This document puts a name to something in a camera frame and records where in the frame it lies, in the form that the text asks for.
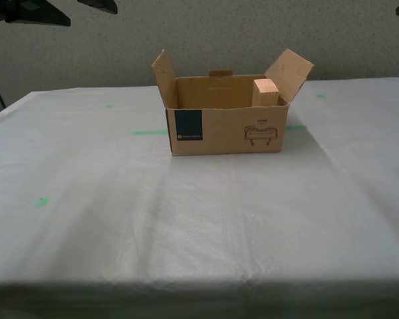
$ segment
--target white plastic sheet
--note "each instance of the white plastic sheet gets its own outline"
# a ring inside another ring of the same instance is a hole
[[[172,157],[156,87],[0,113],[0,318],[399,318],[399,78],[307,82],[287,125]]]

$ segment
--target wooden block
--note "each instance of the wooden block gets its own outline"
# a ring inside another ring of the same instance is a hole
[[[278,96],[278,88],[271,79],[254,80],[251,106],[276,106],[278,105]]]

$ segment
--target textured wall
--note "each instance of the textured wall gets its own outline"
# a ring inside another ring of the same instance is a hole
[[[6,104],[33,90],[151,85],[164,47],[180,76],[262,73],[287,47],[316,64],[311,78],[399,76],[399,0],[117,0],[117,16],[49,1],[72,27],[0,23]]]

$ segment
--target open cardboard box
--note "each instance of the open cardboard box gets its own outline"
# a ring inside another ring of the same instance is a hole
[[[274,153],[282,150],[285,122],[313,64],[287,49],[265,74],[176,77],[165,50],[152,65],[166,107],[173,155]],[[277,106],[251,106],[253,82],[270,78],[279,89]]]

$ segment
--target white tablecloth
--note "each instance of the white tablecloth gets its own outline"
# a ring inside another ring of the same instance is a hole
[[[308,81],[283,152],[172,157],[158,89],[0,113],[0,318],[399,318],[399,78]]]

